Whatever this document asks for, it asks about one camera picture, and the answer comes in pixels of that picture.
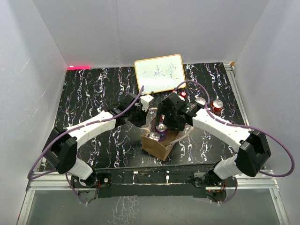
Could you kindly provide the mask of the purple soda can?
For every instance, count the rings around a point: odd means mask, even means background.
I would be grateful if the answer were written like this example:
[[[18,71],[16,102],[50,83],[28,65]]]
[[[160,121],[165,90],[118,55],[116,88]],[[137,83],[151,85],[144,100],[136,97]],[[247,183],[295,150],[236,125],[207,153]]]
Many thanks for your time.
[[[152,140],[154,140],[154,141],[159,142],[161,136],[160,136],[160,134],[157,133],[157,132],[151,132],[151,133],[149,133],[148,138],[149,138],[149,139],[152,139]]]
[[[155,126],[155,131],[160,134],[160,141],[163,141],[167,136],[168,128],[162,122],[160,122],[157,126]]]
[[[202,98],[202,97],[196,98],[196,99],[195,99],[195,102],[197,102],[197,103],[199,103],[199,104],[201,104],[201,105],[205,105],[205,104],[206,104],[205,99]]]

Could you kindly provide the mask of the red cola can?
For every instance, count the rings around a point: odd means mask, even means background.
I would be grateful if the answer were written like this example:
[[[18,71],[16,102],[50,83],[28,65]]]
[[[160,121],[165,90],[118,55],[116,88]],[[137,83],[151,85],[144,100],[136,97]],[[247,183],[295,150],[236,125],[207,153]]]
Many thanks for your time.
[[[210,105],[210,111],[216,116],[221,115],[223,108],[224,108],[224,104],[220,99],[213,100]]]

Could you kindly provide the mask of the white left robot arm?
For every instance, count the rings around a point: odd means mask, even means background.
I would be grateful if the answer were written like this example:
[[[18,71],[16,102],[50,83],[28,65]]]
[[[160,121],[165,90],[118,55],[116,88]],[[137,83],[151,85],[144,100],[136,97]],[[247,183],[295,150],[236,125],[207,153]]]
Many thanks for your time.
[[[127,122],[139,128],[144,126],[152,100],[151,95],[129,93],[124,100],[91,119],[67,128],[54,127],[44,148],[44,158],[59,174],[71,174],[85,186],[94,186],[97,173],[90,164],[78,158],[78,149],[98,135]]]

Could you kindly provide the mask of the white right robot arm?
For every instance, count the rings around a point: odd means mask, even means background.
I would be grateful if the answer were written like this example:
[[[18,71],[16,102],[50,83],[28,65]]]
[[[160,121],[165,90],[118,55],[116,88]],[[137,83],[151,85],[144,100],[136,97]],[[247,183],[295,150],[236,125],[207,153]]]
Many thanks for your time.
[[[157,106],[156,123],[164,116],[168,128],[183,131],[186,124],[200,128],[228,144],[236,155],[216,162],[196,181],[220,186],[225,179],[245,174],[255,177],[271,156],[265,134],[253,128],[242,128],[210,113],[206,104],[187,102],[172,92]]]

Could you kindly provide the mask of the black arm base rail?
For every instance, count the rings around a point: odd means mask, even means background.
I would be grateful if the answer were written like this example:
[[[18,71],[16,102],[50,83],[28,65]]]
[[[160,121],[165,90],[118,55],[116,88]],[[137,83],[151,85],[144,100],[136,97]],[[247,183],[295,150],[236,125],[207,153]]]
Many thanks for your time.
[[[81,192],[95,191],[98,198],[119,196],[192,196],[205,198],[209,189],[234,188],[232,177],[224,181],[209,176],[212,164],[164,165],[150,167],[101,168],[86,185],[78,177],[71,184]]]

